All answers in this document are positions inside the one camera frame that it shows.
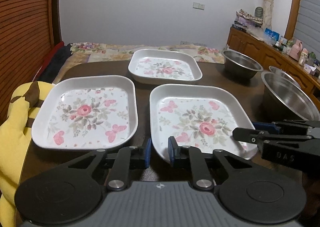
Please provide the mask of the large steel bowl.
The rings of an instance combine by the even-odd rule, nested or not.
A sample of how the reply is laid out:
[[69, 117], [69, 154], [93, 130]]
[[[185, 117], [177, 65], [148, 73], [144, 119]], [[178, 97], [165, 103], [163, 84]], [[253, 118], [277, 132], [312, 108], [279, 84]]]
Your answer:
[[319, 121], [319, 110], [312, 100], [296, 85], [272, 72], [264, 71], [265, 85], [262, 107], [267, 119]]

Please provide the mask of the floral tray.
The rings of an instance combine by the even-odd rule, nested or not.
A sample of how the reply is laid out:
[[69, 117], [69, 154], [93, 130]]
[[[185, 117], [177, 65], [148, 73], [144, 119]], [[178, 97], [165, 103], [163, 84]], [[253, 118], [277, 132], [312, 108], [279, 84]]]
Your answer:
[[164, 84], [151, 91], [149, 102], [151, 140], [165, 161], [170, 136], [179, 146], [194, 146], [203, 153], [223, 149], [251, 159], [258, 151], [254, 144], [233, 139], [235, 128], [254, 126], [237, 98], [222, 88]]
[[202, 78], [196, 60], [176, 51], [137, 50], [130, 60], [128, 70], [135, 81], [152, 85], [189, 83]]
[[109, 75], [70, 78], [43, 101], [31, 137], [50, 150], [112, 149], [136, 133], [138, 112], [132, 80]]

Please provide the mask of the small steel bowl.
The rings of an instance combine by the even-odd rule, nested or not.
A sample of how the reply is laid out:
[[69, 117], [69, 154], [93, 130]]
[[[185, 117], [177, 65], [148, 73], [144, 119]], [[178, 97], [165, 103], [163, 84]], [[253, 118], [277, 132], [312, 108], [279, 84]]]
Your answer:
[[264, 68], [251, 57], [234, 50], [223, 50], [225, 58], [225, 69], [227, 72], [242, 79], [251, 79], [257, 72], [262, 72]]

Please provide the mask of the medium steel bowl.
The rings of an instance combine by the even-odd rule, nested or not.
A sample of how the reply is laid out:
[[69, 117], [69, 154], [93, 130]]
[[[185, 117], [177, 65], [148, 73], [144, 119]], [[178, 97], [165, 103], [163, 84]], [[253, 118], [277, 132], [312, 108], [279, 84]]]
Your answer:
[[295, 79], [294, 79], [293, 77], [291, 77], [287, 72], [285, 72], [285, 71], [283, 71], [283, 70], [281, 70], [280, 68], [277, 68], [277, 67], [275, 67], [275, 66], [269, 66], [268, 69], [269, 69], [272, 73], [274, 73], [274, 74], [276, 74], [276, 75], [278, 75], [278, 76], [280, 76], [280, 77], [282, 77], [282, 78], [290, 81], [290, 82], [293, 83], [296, 87], [298, 87], [299, 89], [301, 89], [300, 84], [297, 83], [297, 82], [295, 81]]

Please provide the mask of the wooden sideboard cabinet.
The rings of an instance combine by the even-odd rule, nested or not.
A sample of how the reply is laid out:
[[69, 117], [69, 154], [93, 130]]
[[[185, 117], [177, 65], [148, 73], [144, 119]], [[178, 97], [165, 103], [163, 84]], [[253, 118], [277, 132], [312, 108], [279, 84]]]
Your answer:
[[319, 81], [315, 76], [303, 70], [303, 67], [299, 66], [298, 62], [290, 56], [233, 27], [229, 30], [227, 44], [231, 49], [253, 58], [266, 70], [270, 66], [284, 70], [299, 83], [301, 89], [313, 103], [317, 107], [320, 106]]

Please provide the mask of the yellow plush toy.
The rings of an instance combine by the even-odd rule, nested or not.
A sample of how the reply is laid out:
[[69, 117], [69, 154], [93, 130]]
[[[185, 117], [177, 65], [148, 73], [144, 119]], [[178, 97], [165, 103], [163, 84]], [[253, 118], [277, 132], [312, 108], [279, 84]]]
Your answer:
[[31, 142], [31, 126], [53, 84], [34, 81], [14, 90], [1, 124], [1, 226], [15, 226], [14, 196]]

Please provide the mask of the pile of folded fabric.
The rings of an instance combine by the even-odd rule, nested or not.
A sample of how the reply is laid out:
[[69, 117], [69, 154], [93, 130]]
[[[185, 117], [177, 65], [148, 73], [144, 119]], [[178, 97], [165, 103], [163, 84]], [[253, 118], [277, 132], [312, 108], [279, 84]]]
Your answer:
[[246, 11], [240, 9], [236, 11], [236, 18], [234, 20], [236, 25], [240, 25], [242, 27], [259, 27], [261, 28], [263, 25], [263, 19], [252, 16]]

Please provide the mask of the floral tray back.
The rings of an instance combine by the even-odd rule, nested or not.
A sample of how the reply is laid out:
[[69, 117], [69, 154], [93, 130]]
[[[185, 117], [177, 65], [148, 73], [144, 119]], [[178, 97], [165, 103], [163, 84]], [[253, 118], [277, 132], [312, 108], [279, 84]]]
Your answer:
[[130, 60], [128, 70], [135, 81], [152, 85], [189, 83], [202, 78], [196, 60], [176, 51], [137, 50]]

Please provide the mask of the floral bed blanket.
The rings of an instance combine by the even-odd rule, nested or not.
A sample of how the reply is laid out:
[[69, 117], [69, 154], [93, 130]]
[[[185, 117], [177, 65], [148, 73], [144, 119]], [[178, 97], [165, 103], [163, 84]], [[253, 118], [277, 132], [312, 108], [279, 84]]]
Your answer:
[[127, 61], [135, 51], [141, 49], [156, 49], [185, 53], [193, 57], [197, 62], [223, 64], [225, 62], [221, 50], [196, 45], [174, 46], [146, 46], [146, 45], [111, 45], [91, 42], [79, 42], [71, 44], [71, 56], [63, 64], [53, 83], [58, 83], [65, 73], [79, 64], [101, 61]]

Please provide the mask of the wooden louvered wardrobe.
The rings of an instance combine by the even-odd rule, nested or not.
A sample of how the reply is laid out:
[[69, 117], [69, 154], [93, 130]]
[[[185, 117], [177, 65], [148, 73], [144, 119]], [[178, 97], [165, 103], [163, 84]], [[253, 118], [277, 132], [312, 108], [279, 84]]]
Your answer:
[[13, 91], [60, 41], [59, 0], [1, 0], [1, 121]]

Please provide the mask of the wall power strip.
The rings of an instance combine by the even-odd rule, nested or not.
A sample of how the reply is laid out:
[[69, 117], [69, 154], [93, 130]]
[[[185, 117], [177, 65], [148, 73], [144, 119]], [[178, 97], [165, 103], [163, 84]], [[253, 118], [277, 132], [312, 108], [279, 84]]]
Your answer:
[[207, 47], [206, 44], [198, 43], [198, 42], [189, 42], [189, 41], [181, 41], [180, 45], [195, 45], [195, 46]]

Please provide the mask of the white wall switch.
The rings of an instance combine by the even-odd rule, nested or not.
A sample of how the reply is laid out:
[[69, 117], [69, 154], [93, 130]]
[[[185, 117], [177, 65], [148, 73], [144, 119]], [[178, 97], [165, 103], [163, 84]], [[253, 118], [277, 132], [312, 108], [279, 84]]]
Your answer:
[[198, 2], [194, 2], [194, 3], [193, 3], [193, 8], [194, 8], [194, 9], [199, 9], [199, 10], [204, 10], [205, 4], [198, 3]]

